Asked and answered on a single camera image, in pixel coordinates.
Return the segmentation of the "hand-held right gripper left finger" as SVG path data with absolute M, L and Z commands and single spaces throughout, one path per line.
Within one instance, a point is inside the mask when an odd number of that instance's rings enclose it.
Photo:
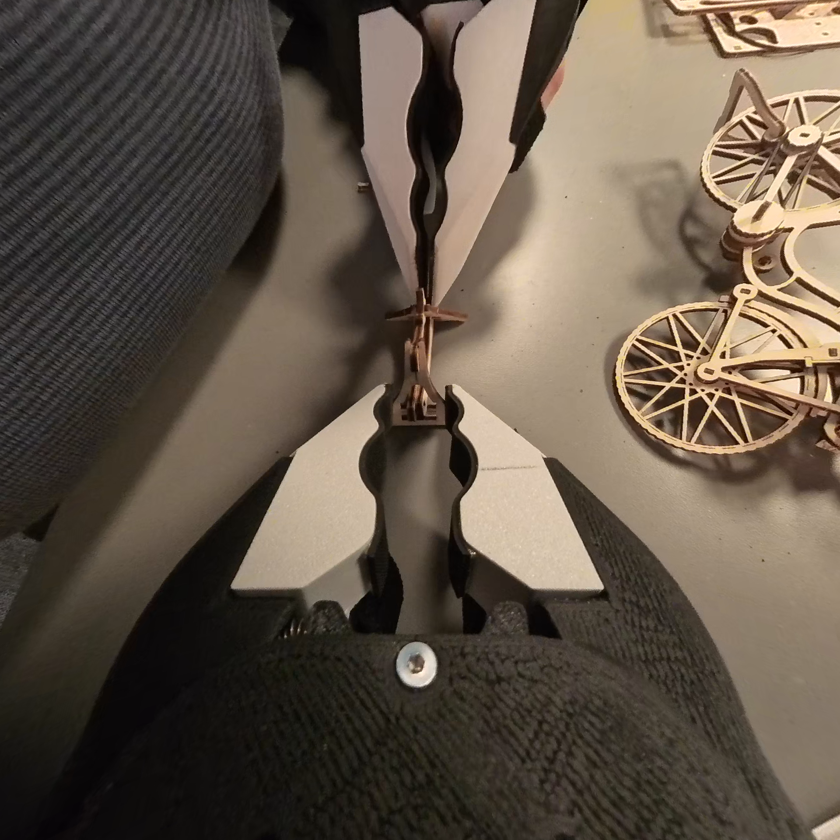
M 301 445 L 232 581 L 241 596 L 335 602 L 360 632 L 393 634 L 403 581 L 385 532 L 391 388 L 378 385 Z

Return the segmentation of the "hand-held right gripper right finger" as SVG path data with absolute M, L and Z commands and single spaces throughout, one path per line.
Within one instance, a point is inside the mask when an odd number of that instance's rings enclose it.
M 460 484 L 448 572 L 464 632 L 511 602 L 526 619 L 546 602 L 588 602 L 606 587 L 546 456 L 459 385 L 446 387 L 449 469 Z

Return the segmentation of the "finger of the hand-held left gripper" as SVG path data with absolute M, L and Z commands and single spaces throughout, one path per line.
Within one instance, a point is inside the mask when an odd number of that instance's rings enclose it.
M 438 64 L 455 84 L 460 132 L 443 176 L 446 212 L 435 236 L 432 303 L 453 286 L 515 155 L 513 114 L 534 1 L 433 3 L 425 28 Z
M 359 16 L 359 41 L 367 174 L 409 291 L 430 298 L 424 207 L 431 185 L 422 140 L 431 47 L 424 28 L 393 5 Z

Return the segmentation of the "small wooden kickstand part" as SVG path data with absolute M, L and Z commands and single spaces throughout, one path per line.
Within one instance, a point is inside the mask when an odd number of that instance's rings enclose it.
M 404 344 L 402 384 L 392 403 L 393 426 L 446 426 L 446 400 L 432 380 L 434 330 L 439 322 L 461 324 L 468 318 L 464 312 L 429 303 L 423 286 L 416 288 L 411 307 L 386 316 L 389 322 L 410 322 L 413 327 Z

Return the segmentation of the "wooden parts sheet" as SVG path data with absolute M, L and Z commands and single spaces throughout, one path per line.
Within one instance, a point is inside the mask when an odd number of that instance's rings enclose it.
M 798 54 L 839 46 L 838 2 L 740 8 L 705 19 L 723 56 Z
M 756 16 L 759 12 L 772 12 L 776 17 L 803 7 L 806 11 L 831 13 L 838 2 L 827 1 L 665 1 L 677 15 L 734 14 Z

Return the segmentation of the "wooden bicycle model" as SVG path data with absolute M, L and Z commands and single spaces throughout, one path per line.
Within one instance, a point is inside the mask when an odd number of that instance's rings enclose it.
M 838 91 L 767 98 L 746 69 L 700 162 L 729 211 L 721 255 L 737 270 L 716 301 L 661 311 L 631 332 L 614 369 L 626 415 L 660 444 L 744 455 L 811 417 L 838 451 L 838 289 L 795 254 L 804 234 L 838 228 Z

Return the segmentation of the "person's trouser leg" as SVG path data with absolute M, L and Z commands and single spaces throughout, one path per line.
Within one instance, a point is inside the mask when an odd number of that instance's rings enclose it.
M 265 1 L 2 2 L 2 537 L 83 477 L 280 170 Z

